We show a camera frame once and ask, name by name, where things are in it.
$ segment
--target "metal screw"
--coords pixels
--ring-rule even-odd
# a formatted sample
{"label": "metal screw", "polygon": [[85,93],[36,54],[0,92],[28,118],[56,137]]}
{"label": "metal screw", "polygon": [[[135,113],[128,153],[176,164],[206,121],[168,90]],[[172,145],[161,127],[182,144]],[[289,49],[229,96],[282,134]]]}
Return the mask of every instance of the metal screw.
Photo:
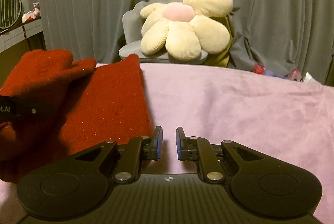
{"label": "metal screw", "polygon": [[223,174],[221,174],[220,172],[210,172],[206,176],[211,181],[218,181],[223,178]]}
{"label": "metal screw", "polygon": [[131,174],[129,172],[119,172],[115,175],[115,178],[119,181],[126,181],[131,178]]}

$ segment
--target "round mirror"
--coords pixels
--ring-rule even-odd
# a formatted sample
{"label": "round mirror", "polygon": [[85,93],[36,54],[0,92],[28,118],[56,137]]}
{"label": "round mirror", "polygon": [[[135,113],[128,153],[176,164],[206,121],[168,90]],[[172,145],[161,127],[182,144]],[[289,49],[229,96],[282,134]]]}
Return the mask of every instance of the round mirror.
{"label": "round mirror", "polygon": [[0,0],[0,29],[13,26],[20,18],[21,0]]}

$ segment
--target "pink tablecloth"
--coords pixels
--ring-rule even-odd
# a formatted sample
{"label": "pink tablecloth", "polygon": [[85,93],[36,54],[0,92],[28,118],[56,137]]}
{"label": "pink tablecloth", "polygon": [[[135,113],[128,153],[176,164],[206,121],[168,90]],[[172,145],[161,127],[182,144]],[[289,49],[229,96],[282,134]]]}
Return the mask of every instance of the pink tablecloth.
{"label": "pink tablecloth", "polygon": [[[186,136],[211,143],[231,139],[315,174],[323,187],[315,216],[334,224],[333,88],[207,66],[141,68],[153,124],[162,126],[164,134],[162,158],[145,167],[146,172],[195,172],[192,162],[177,160],[179,126]],[[14,224],[23,216],[14,186],[0,184],[0,202],[1,224]]]}

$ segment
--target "folded red cloth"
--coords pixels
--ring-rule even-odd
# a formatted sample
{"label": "folded red cloth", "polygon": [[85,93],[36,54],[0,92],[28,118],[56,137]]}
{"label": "folded red cloth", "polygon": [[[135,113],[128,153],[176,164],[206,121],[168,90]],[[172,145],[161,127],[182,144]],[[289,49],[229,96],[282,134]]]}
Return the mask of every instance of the folded red cloth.
{"label": "folded red cloth", "polygon": [[[28,60],[40,55],[46,55],[62,66],[58,66],[61,70],[55,70],[57,63],[40,60],[38,69],[42,68],[47,74],[46,79],[40,78],[37,82],[30,75],[37,76],[39,70],[36,65],[32,67]],[[71,62],[64,58],[56,59],[61,55],[70,55]],[[55,119],[26,120],[25,124],[32,125],[30,127],[7,122],[0,128],[2,180],[17,183],[33,169],[106,140],[124,144],[133,137],[151,135],[152,126],[138,56],[130,55],[122,62],[97,69],[94,69],[95,66],[93,59],[72,64],[72,55],[64,50],[30,52],[22,57],[0,94],[24,95],[24,99],[52,103],[58,107],[58,113]],[[13,87],[12,93],[6,93],[8,87]],[[3,141],[16,149],[16,153],[10,153],[2,145]]]}

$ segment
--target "pink pillow center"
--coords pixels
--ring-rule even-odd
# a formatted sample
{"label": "pink pillow center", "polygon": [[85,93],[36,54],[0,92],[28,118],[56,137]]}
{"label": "pink pillow center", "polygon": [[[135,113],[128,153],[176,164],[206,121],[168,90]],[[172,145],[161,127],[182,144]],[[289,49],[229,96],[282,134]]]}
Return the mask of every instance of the pink pillow center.
{"label": "pink pillow center", "polygon": [[195,12],[189,5],[172,3],[162,12],[162,16],[175,22],[190,22],[194,18]]}

